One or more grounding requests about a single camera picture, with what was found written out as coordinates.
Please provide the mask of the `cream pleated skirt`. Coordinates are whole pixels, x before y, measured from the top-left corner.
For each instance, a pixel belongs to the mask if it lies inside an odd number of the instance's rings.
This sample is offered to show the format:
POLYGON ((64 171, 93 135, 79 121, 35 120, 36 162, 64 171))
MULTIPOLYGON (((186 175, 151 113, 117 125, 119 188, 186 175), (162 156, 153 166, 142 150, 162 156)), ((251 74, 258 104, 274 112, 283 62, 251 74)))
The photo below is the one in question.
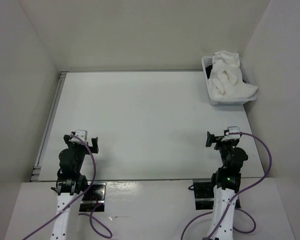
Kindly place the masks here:
POLYGON ((208 79, 209 89, 214 99, 247 99, 257 92, 257 86, 244 82, 240 64, 238 53, 221 50, 214 54, 213 67, 208 79))

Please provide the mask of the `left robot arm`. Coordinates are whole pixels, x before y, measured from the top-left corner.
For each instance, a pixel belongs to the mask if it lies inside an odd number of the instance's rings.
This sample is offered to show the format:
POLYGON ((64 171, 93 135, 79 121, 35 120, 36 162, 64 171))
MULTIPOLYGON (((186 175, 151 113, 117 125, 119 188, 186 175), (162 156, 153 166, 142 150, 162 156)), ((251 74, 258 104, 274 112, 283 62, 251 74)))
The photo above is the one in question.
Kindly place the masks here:
POLYGON ((59 153, 57 173, 57 208, 51 233, 52 240, 73 240, 78 222, 81 201, 88 197, 90 185, 81 168, 86 155, 99 152, 98 138, 87 141, 86 130, 76 130, 63 137, 67 148, 59 153))

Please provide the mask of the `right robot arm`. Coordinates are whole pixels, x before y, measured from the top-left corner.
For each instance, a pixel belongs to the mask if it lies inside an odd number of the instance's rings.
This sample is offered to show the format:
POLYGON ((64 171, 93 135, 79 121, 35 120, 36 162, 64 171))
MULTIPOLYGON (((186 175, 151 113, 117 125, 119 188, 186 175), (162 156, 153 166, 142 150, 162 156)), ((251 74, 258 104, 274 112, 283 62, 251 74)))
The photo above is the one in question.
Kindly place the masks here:
POLYGON ((228 127, 223 135, 216 136, 207 132, 205 146, 215 144, 214 149, 219 151, 222 166, 211 177, 209 192, 213 197, 213 211, 207 240, 232 240, 233 221, 237 193, 241 185, 241 168, 248 160, 247 153, 237 147, 241 135, 236 126, 228 127))

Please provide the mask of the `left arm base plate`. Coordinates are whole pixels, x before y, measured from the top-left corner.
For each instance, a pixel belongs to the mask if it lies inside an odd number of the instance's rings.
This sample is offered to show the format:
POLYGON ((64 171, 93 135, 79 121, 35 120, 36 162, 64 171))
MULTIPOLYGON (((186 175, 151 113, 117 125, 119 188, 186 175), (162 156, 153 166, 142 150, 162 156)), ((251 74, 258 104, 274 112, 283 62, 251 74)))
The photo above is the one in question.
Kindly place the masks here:
POLYGON ((79 212, 90 213, 94 208, 94 212, 104 212, 106 186, 107 184, 105 182, 94 183, 89 191, 83 196, 79 212))

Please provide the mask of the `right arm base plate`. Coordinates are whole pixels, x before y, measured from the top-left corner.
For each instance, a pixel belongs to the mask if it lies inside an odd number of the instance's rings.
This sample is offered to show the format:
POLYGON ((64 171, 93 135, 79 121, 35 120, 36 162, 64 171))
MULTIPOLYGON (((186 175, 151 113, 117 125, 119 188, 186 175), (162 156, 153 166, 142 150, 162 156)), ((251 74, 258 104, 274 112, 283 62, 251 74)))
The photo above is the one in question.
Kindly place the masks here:
POLYGON ((188 187, 193 191, 196 210, 212 210, 214 206, 213 186, 209 181, 193 182, 188 187))

